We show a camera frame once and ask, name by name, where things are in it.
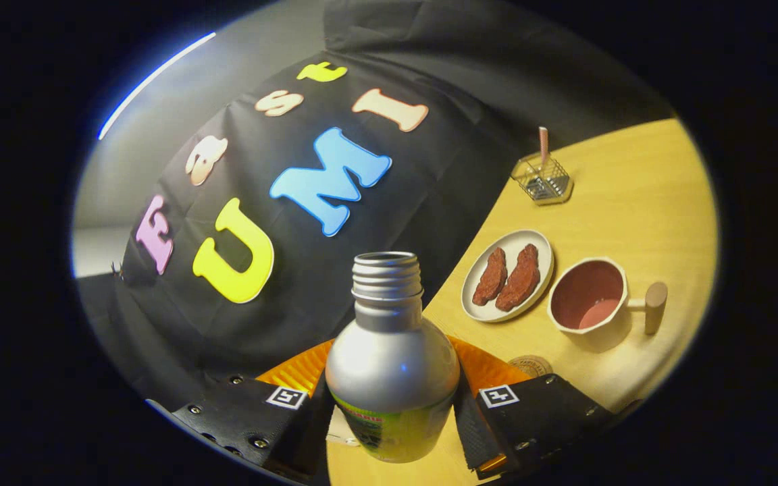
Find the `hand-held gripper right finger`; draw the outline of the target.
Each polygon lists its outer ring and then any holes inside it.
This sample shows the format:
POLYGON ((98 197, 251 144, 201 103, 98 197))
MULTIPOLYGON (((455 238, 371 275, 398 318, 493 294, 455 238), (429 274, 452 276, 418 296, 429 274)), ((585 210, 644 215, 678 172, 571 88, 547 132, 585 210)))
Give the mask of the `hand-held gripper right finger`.
POLYGON ((533 473, 617 424, 619 415, 556 373, 531 377, 475 345, 449 340, 461 370, 457 431, 479 480, 533 473))

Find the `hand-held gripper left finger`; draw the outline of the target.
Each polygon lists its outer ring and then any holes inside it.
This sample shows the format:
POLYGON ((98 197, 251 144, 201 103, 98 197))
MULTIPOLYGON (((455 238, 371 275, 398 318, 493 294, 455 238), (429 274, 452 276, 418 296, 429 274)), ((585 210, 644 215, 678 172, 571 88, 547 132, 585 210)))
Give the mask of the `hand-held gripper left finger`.
POLYGON ((257 377, 231 373, 171 414, 175 425, 248 468, 312 483, 326 462, 334 399, 328 340, 257 377))

